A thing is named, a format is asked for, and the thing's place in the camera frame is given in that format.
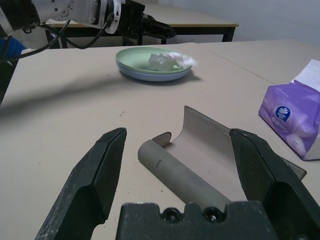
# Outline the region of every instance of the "black mark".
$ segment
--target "black mark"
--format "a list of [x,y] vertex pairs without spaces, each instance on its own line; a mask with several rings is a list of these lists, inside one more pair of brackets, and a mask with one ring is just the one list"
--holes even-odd
[[160,159],[160,160],[158,161],[158,163],[156,164],[156,168],[159,167],[159,164],[161,163],[161,161],[162,161],[162,159]]

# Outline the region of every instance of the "white tissue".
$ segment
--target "white tissue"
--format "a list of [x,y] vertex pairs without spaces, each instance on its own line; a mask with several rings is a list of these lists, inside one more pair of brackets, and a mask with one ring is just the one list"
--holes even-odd
[[312,59],[295,80],[320,92],[320,61]]
[[190,56],[183,55],[177,52],[165,52],[160,54],[151,54],[149,64],[155,67],[159,72],[169,72],[174,68],[175,70],[188,68],[196,62]]

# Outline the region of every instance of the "cable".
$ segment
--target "cable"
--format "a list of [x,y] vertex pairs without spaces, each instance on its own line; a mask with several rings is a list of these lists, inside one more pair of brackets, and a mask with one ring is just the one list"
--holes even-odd
[[11,38],[12,38],[12,36],[9,36],[8,39],[4,43],[3,51],[2,51],[2,54],[1,54],[2,58],[6,57]]
[[[64,31],[67,29],[69,23],[71,21],[67,21],[63,28],[60,30],[60,32],[58,32],[59,34],[63,34]],[[37,49],[37,50],[34,50],[32,52],[28,52],[28,53],[25,53],[25,54],[21,54],[19,56],[13,56],[13,57],[6,57],[6,58],[0,58],[0,63],[4,63],[4,62],[11,62],[11,61],[15,61],[15,60],[19,60],[19,59],[23,59],[23,58],[26,58],[26,57],[29,57],[29,56],[32,56],[32,55],[35,55],[35,54],[38,54],[38,53],[41,53],[42,51],[46,50],[47,48],[50,48],[57,40],[59,39],[59,36],[55,36],[54,39],[52,39],[47,45]]]
[[115,19],[115,14],[113,12],[111,12],[108,15],[108,17],[106,18],[105,23],[104,23],[103,27],[100,29],[100,31],[98,32],[98,34],[94,37],[94,39],[91,42],[89,42],[87,45],[84,45],[84,46],[77,45],[76,43],[74,43],[73,41],[71,41],[67,37],[65,37],[63,35],[63,33],[60,33],[58,30],[56,30],[53,27],[50,27],[48,25],[42,25],[41,27],[48,29],[50,32],[59,36],[62,40],[65,40],[67,43],[74,46],[75,48],[84,50],[84,49],[90,48],[102,36],[102,34],[104,34],[104,32],[106,31],[106,29],[108,27],[110,27],[110,25],[114,21],[114,19]]

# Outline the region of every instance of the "tissue box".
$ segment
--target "tissue box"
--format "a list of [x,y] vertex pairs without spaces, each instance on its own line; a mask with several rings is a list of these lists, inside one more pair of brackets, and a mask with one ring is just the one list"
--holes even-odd
[[320,159],[320,93],[300,82],[270,86],[259,115],[303,159]]

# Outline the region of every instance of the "wall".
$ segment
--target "wall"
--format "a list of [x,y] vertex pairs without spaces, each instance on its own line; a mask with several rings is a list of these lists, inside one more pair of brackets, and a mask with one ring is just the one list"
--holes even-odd
[[[159,3],[237,22],[234,41],[296,39],[320,46],[319,0],[159,0]],[[207,39],[213,42],[217,36]]]

